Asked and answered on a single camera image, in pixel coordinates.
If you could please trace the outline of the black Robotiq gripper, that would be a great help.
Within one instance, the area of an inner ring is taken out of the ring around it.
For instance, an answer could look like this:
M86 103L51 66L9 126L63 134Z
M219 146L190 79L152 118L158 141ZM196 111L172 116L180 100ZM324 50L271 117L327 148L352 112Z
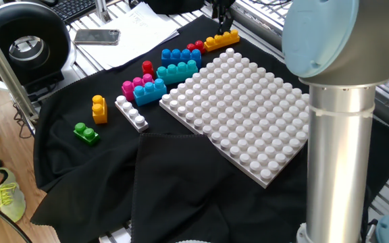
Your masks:
M211 0L211 4L213 5L211 17L219 20L219 35L230 31L234 18L228 8L230 8L235 1L236 0Z

